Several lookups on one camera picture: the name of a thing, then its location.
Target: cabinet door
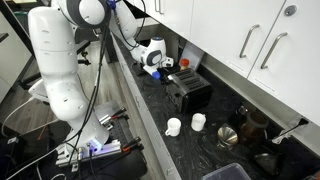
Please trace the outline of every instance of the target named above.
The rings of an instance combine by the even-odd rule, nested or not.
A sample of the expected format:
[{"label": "cabinet door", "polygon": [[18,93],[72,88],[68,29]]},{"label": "cabinet door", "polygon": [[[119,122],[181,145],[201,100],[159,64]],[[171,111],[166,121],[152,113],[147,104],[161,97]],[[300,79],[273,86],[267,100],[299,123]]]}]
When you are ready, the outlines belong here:
[{"label": "cabinet door", "polygon": [[0,76],[11,87],[31,57],[31,53],[0,12],[0,32],[9,36],[0,43]]},{"label": "cabinet door", "polygon": [[[297,12],[286,16],[291,5]],[[315,7],[319,0],[287,1],[249,80],[320,126],[320,11]],[[261,69],[269,52],[267,68]]]},{"label": "cabinet door", "polygon": [[[247,77],[284,0],[194,0],[192,43]],[[243,56],[240,52],[248,39]]]},{"label": "cabinet door", "polygon": [[160,0],[161,23],[190,39],[193,0]]},{"label": "cabinet door", "polygon": [[[161,21],[160,15],[160,0],[144,0],[146,5],[146,12],[149,16],[157,21]],[[141,0],[134,0],[134,5],[141,11],[144,11]]]},{"label": "cabinet door", "polygon": [[0,77],[0,103],[9,91],[9,85]]},{"label": "cabinet door", "polygon": [[134,0],[126,0],[126,1],[128,1],[131,5],[134,6]]}]

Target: plug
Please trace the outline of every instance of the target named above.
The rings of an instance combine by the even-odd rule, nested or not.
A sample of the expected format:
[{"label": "plug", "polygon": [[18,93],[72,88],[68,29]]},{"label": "plug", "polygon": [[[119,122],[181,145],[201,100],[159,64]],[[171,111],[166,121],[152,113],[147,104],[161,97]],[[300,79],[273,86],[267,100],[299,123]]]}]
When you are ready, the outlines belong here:
[{"label": "plug", "polygon": [[307,121],[304,118],[301,118],[299,123],[298,123],[298,126],[303,126],[303,125],[306,125],[306,124],[309,124],[309,121]]}]

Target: metal strainer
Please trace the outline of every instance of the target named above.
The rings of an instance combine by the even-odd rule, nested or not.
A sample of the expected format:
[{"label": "metal strainer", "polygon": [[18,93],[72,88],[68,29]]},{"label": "metal strainer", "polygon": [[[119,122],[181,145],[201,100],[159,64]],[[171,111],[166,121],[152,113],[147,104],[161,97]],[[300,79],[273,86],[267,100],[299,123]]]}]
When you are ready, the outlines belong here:
[{"label": "metal strainer", "polygon": [[218,130],[218,147],[224,150],[231,150],[232,146],[238,143],[237,133],[227,124],[223,124]]}]

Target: kitchen counter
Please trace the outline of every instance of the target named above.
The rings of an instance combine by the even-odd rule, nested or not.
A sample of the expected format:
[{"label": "kitchen counter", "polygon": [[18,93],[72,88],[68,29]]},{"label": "kitchen counter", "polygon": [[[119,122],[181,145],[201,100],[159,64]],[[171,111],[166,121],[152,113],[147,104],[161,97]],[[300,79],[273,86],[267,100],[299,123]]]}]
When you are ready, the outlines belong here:
[{"label": "kitchen counter", "polygon": [[[138,88],[131,88],[132,94],[136,98],[138,109],[140,111],[145,105],[146,111],[152,116],[149,119],[143,115],[143,110],[140,111],[147,131],[149,129],[148,134],[151,141],[154,137],[158,141],[154,143],[154,148],[160,164],[164,164],[162,163],[163,159],[168,157],[168,161],[170,162],[171,158],[174,163],[173,168],[162,167],[167,179],[200,179],[202,176],[231,163],[239,163],[251,179],[270,178],[258,171],[249,162],[248,157],[251,155],[253,146],[237,144],[230,151],[223,151],[217,147],[217,131],[222,124],[228,122],[228,119],[234,114],[241,102],[244,101],[242,97],[204,67],[200,66],[198,73],[213,85],[210,103],[195,112],[178,113],[173,103],[166,96],[165,85],[160,80],[155,80],[147,74],[137,76],[133,68],[135,67],[133,65],[135,61],[132,59],[130,52],[121,41],[116,41],[120,48],[118,51],[121,51],[123,56],[123,59],[118,57],[120,64],[125,75],[129,76],[126,77],[129,87],[133,84]],[[206,114],[205,128],[200,132],[196,132],[191,128],[191,118],[196,112]],[[165,135],[167,120],[172,117],[180,119],[182,123],[180,134],[177,137]],[[149,127],[150,121],[152,121],[151,124],[155,124],[156,130],[152,129],[152,126]],[[270,129],[270,135],[279,133],[280,129],[275,129],[277,126],[272,125],[273,123],[270,124],[269,128],[272,128]],[[161,149],[164,149],[162,151],[165,152],[168,151],[168,157],[164,157],[165,153],[161,154]],[[310,151],[294,139],[290,141],[284,140],[277,149],[284,152],[286,158],[280,175],[272,179],[302,179],[314,171],[313,168],[320,167],[319,158],[311,154]],[[175,169],[179,175],[170,176]]]}]

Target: red object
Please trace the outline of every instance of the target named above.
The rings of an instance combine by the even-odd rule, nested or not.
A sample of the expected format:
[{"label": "red object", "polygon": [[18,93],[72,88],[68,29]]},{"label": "red object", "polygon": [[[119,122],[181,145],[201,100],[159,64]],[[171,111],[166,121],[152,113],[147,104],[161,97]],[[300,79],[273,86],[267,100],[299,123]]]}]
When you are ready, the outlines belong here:
[{"label": "red object", "polygon": [[181,66],[189,66],[189,59],[181,59],[180,65]]}]

